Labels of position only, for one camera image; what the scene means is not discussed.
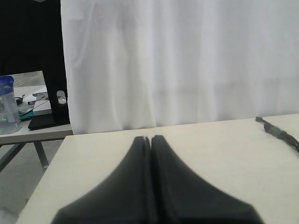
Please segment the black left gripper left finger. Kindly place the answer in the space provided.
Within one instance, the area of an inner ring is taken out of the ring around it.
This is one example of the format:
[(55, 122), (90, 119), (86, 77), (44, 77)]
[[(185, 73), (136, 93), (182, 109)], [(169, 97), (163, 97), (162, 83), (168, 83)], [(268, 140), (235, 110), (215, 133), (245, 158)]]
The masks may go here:
[(54, 224), (148, 224), (149, 140), (136, 137), (115, 170), (98, 186), (61, 208)]

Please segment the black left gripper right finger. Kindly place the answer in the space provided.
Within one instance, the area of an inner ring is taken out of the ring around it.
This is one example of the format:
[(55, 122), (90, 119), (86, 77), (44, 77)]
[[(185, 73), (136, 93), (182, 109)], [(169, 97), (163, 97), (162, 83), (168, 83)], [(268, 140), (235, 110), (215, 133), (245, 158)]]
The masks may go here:
[(262, 224), (255, 208), (192, 171), (165, 137), (151, 141), (151, 168), (161, 224)]

